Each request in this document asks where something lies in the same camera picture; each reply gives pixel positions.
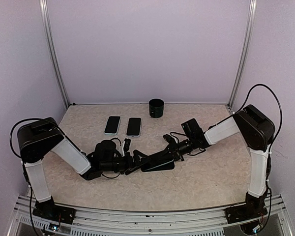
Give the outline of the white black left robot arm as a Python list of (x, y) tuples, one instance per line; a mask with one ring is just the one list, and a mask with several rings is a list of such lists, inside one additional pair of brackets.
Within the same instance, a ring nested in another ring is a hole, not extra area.
[(52, 117), (20, 120), (13, 125), (9, 136), (13, 133), (17, 134), (19, 145), (15, 155), (21, 159), (25, 179), (36, 198), (36, 207), (50, 219), (59, 214), (59, 207), (54, 203), (45, 177), (43, 160), (47, 154), (57, 155), (86, 181), (99, 178), (104, 172), (128, 175), (145, 163), (137, 151), (129, 153), (129, 139), (122, 142), (122, 151), (116, 149), (113, 140), (104, 140), (93, 152), (86, 154)]

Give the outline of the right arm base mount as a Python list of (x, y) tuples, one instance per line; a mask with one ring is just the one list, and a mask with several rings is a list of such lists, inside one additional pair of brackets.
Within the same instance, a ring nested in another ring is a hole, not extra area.
[(259, 218), (268, 214), (267, 208), (249, 211), (246, 205), (231, 206), (224, 210), (228, 224)]

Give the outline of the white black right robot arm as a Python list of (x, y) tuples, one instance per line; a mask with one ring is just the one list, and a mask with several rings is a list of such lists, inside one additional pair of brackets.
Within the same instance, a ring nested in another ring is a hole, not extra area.
[(164, 135), (168, 146), (149, 157), (150, 161), (141, 169), (159, 171), (174, 166), (184, 155), (199, 149), (201, 152), (218, 142), (240, 133), (251, 157), (251, 177), (245, 204), (241, 213), (252, 218), (264, 207), (264, 200), (270, 192), (268, 178), (271, 172), (271, 149), (280, 129), (253, 105), (242, 104), (232, 115), (203, 131), (193, 118), (183, 123), (186, 140), (176, 142), (170, 135)]

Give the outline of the black phone green edge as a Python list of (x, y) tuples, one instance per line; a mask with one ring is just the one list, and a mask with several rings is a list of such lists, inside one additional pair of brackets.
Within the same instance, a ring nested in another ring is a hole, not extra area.
[(170, 155), (155, 156), (141, 167), (142, 172), (164, 171), (174, 169), (174, 159)]

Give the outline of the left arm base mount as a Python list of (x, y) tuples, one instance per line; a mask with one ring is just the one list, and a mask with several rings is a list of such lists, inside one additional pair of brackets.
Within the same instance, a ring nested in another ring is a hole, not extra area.
[(76, 210), (71, 207), (43, 202), (36, 203), (32, 213), (34, 216), (38, 216), (43, 219), (72, 225)]

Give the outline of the black phone case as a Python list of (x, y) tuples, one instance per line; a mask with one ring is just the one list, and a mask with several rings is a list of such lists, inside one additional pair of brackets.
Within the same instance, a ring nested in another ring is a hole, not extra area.
[(141, 167), (142, 172), (155, 172), (155, 171), (165, 171), (174, 169), (174, 161), (165, 165), (152, 165), (150, 162), (147, 162)]

